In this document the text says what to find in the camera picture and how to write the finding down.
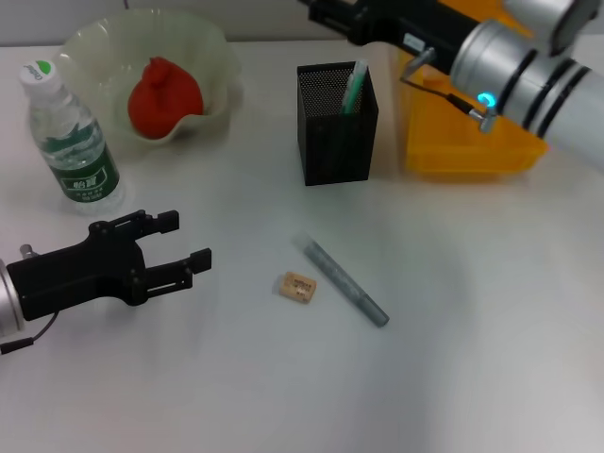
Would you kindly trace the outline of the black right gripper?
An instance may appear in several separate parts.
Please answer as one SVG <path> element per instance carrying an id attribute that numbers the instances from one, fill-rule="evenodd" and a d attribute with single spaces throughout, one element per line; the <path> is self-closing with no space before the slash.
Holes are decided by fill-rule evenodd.
<path id="1" fill-rule="evenodd" d="M 403 43 L 410 35 L 435 50 L 432 66 L 451 72 L 462 44 L 478 21 L 438 1 L 332 1 L 307 2 L 309 20 L 346 37 L 359 46 L 386 42 L 416 56 Z"/>

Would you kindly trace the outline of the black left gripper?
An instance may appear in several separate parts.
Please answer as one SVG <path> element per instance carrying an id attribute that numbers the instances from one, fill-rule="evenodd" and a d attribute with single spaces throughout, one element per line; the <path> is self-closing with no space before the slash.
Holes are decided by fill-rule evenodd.
<path id="1" fill-rule="evenodd" d="M 193 276 L 211 269 L 211 250 L 145 269 L 140 238 L 179 229 L 179 213 L 153 217 L 138 210 L 115 222 L 97 222 L 81 243 L 38 257 L 13 262 L 8 274 L 26 321 L 100 297 L 114 297 L 129 306 L 146 298 L 191 289 Z"/>

